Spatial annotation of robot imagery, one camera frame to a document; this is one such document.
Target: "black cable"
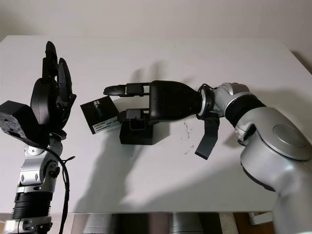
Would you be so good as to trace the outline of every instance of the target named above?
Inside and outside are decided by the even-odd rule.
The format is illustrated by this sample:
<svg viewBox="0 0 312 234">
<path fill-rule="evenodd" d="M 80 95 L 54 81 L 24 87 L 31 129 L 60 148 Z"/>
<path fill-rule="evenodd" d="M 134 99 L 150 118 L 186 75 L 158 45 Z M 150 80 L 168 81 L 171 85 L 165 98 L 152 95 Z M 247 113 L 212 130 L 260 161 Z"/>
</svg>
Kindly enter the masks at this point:
<svg viewBox="0 0 312 234">
<path fill-rule="evenodd" d="M 210 85 L 205 84 L 205 83 L 201 85 L 201 88 L 202 88 L 203 86 L 205 86 L 205 85 L 208 86 L 210 89 L 217 89 L 217 88 L 218 88 L 218 87 L 213 88 L 213 87 L 211 87 Z"/>
<path fill-rule="evenodd" d="M 70 157 L 69 159 L 65 160 L 65 162 L 57 155 L 57 153 L 55 153 L 54 151 L 52 151 L 49 148 L 42 148 L 43 150 L 49 152 L 50 154 L 52 154 L 57 161 L 60 163 L 60 165 L 62 166 L 62 174 L 63 174 L 63 181 L 64 181 L 64 185 L 65 185 L 65 196 L 64 196 L 64 205 L 63 205 L 63 212 L 62 212 L 62 219 L 61 219 L 61 223 L 60 223 L 60 228 L 59 228 L 59 234 L 63 233 L 63 229 L 64 229 L 64 224 L 67 218 L 67 213 L 68 213 L 68 200 L 69 200 L 69 176 L 68 176 L 68 171 L 66 168 L 65 163 L 68 160 L 73 159 L 73 157 Z"/>
</svg>

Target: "black strap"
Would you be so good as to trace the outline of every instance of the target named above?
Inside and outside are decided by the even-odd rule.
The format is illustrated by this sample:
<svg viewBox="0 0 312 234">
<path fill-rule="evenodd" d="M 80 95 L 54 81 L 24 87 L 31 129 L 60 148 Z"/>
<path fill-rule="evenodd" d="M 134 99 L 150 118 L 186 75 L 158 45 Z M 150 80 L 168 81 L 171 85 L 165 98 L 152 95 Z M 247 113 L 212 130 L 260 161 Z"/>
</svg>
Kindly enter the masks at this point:
<svg viewBox="0 0 312 234">
<path fill-rule="evenodd" d="M 203 120 L 205 121 L 205 134 L 200 141 L 195 154 L 207 160 L 218 140 L 220 119 L 218 115 L 211 114 Z"/>
</svg>

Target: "black block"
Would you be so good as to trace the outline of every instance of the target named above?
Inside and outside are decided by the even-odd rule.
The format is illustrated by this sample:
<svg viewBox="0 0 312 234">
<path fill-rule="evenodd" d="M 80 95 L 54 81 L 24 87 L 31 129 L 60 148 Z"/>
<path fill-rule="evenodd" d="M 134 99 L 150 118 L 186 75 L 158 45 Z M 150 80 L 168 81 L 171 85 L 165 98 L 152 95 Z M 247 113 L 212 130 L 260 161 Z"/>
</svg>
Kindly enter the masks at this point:
<svg viewBox="0 0 312 234">
<path fill-rule="evenodd" d="M 130 122 L 122 123 L 120 135 L 121 144 L 128 145 L 152 145 L 153 144 L 153 126 L 147 125 L 144 130 L 133 131 L 130 129 Z"/>
</svg>

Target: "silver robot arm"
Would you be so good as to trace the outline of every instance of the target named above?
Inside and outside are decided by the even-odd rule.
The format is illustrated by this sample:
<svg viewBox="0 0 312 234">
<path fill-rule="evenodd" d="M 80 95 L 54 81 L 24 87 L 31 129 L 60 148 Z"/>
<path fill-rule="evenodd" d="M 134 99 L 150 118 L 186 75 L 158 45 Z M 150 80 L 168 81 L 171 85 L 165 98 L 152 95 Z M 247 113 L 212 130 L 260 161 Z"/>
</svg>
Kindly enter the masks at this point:
<svg viewBox="0 0 312 234">
<path fill-rule="evenodd" d="M 241 165 L 256 183 L 277 193 L 273 222 L 279 234 L 312 233 L 312 146 L 278 110 L 266 107 L 247 86 L 224 83 L 215 108 L 245 145 Z"/>
</svg>

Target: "circular cap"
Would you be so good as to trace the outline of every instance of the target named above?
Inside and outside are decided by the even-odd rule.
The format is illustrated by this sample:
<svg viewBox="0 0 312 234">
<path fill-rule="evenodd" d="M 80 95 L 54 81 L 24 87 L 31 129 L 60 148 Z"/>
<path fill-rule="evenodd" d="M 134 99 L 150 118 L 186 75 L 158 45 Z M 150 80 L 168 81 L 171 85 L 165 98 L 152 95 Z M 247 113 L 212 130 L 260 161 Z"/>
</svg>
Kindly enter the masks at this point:
<svg viewBox="0 0 312 234">
<path fill-rule="evenodd" d="M 273 128 L 274 134 L 284 143 L 292 145 L 294 147 L 305 147 L 307 145 L 307 141 L 304 136 L 299 133 L 296 129 L 284 125 L 279 124 Z"/>
</svg>

